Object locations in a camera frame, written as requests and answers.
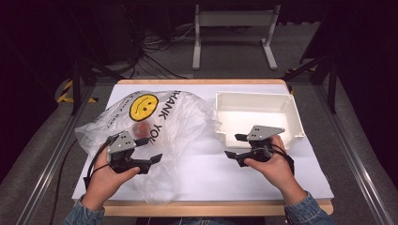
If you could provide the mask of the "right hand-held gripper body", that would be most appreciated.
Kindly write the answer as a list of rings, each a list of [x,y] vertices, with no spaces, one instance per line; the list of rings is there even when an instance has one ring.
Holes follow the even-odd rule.
[[[267,162],[273,155],[271,147],[271,137],[285,132],[282,127],[253,126],[252,130],[246,134],[247,142],[251,146],[252,159],[260,162]]]

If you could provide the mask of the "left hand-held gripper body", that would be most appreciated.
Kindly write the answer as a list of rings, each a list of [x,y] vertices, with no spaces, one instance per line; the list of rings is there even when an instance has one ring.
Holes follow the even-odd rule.
[[[132,168],[131,155],[136,143],[130,133],[123,130],[108,138],[107,162],[116,173]]]

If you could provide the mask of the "white plastic tray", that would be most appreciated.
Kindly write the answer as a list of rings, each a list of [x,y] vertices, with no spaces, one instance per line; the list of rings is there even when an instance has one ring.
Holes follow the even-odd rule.
[[[292,95],[267,93],[217,92],[216,112],[221,125],[219,139],[230,148],[249,148],[237,141],[236,134],[248,134],[253,126],[283,128],[280,137],[285,149],[305,137]]]

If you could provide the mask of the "clear smiley-print plastic bag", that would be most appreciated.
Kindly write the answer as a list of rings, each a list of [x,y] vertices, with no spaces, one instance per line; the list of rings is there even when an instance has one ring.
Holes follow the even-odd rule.
[[[206,128],[218,122],[211,106],[193,93],[180,90],[136,91],[121,98],[91,123],[77,127],[79,145],[92,158],[108,150],[108,138],[141,121],[150,125],[149,143],[135,147],[135,159],[162,154],[161,161],[130,182],[147,203],[168,203],[177,195],[176,160]]]

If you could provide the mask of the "person's left hand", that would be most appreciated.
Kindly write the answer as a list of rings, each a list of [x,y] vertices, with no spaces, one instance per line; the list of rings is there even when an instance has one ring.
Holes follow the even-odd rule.
[[[84,207],[90,210],[101,210],[104,203],[111,198],[118,189],[132,177],[134,177],[140,169],[138,167],[131,168],[123,173],[114,172],[107,165],[107,149],[104,149],[94,166],[95,172],[91,176],[88,189],[81,199]]]

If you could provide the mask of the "person's right hand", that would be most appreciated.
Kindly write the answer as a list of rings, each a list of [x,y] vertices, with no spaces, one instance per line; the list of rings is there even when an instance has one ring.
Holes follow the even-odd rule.
[[[246,158],[244,163],[262,173],[281,192],[286,205],[299,203],[307,197],[308,193],[299,185],[283,156],[274,154],[267,162]]]

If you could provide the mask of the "white table sheet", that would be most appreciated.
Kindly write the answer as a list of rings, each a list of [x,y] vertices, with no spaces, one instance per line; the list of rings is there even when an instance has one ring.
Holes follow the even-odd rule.
[[[118,84],[114,87],[107,108],[136,91],[180,90],[195,94],[207,102],[215,113],[217,125],[206,128],[197,140],[187,146],[176,160],[177,195],[170,202],[207,201],[272,201],[282,195],[260,172],[240,167],[225,151],[246,152],[249,148],[227,147],[216,130],[221,125],[216,112],[217,92],[267,93],[290,95],[283,84]],[[295,177],[317,200],[330,200],[333,193],[322,172],[314,150],[305,137],[287,149],[294,160]],[[130,182],[114,195],[116,201],[142,201]]]

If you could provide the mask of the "black metal stand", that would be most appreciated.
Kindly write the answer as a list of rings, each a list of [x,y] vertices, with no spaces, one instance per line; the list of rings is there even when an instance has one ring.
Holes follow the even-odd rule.
[[[334,54],[317,57],[297,69],[290,68],[282,76],[282,80],[285,82],[290,81],[305,71],[309,71],[311,68],[314,68],[314,72],[310,77],[311,84],[321,85],[326,78],[329,78],[327,103],[330,111],[336,113],[335,94],[337,86],[337,65],[335,63]]]
[[[73,94],[73,110],[72,115],[75,115],[79,109],[83,106],[83,97],[81,94],[81,82],[84,82],[86,86],[94,86],[97,82],[97,78],[92,71],[92,68],[98,69],[100,72],[108,75],[116,81],[123,80],[123,77],[100,63],[85,58],[78,57],[72,66],[72,94]]]

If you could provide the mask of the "person's denim lap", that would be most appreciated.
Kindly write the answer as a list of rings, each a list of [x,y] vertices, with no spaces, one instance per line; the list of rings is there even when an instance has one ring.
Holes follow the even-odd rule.
[[[222,217],[184,217],[170,225],[236,225],[236,223]]]

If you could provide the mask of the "yellow black hazard tape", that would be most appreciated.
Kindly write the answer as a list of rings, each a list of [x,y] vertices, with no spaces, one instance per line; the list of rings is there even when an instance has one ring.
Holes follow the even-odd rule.
[[[69,97],[69,91],[71,90],[72,86],[73,86],[73,81],[68,80],[66,82],[66,84],[64,85],[64,87],[62,88],[62,91],[57,99],[58,103],[61,103],[61,102],[73,103],[74,102],[74,98]]]

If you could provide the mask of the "white metal stand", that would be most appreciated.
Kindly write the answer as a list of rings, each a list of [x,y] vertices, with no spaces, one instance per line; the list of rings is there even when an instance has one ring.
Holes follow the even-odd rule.
[[[195,6],[194,31],[195,42],[193,48],[192,68],[198,70],[201,60],[201,28],[221,26],[263,26],[267,28],[267,36],[261,39],[261,44],[271,70],[276,70],[277,63],[270,48],[274,29],[280,14],[280,5],[268,10],[246,11],[204,11],[199,5]]]

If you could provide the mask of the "aluminium floor rail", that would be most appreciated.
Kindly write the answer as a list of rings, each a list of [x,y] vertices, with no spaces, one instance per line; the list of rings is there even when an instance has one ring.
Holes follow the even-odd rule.
[[[332,113],[329,104],[328,97],[322,86],[315,85],[314,91],[321,102],[324,111],[327,114],[328,119],[331,122],[335,132],[337,133],[340,145],[343,148],[344,157],[359,185],[360,191],[367,202],[375,222],[377,225],[394,225],[394,222],[387,210],[386,205],[383,203],[380,195],[378,194],[375,185],[366,171],[362,161],[356,149],[346,138],[344,127],[336,113]]]
[[[69,120],[64,127],[62,135],[60,136],[60,139],[58,140],[54,150],[52,151],[50,158],[47,160],[46,167],[40,174],[35,188],[32,191],[24,209],[22,210],[16,222],[16,225],[30,224],[31,218],[33,217],[33,215],[35,215],[39,204],[41,203],[49,185],[54,178],[54,174],[56,173],[56,170],[61,163],[61,159],[67,154],[67,143],[69,141],[71,133],[74,130],[75,125],[80,115],[82,114],[83,108],[91,97],[94,89],[94,86],[87,86],[82,91],[82,95],[80,97],[81,105],[77,107],[74,115],[71,115],[69,117]]]

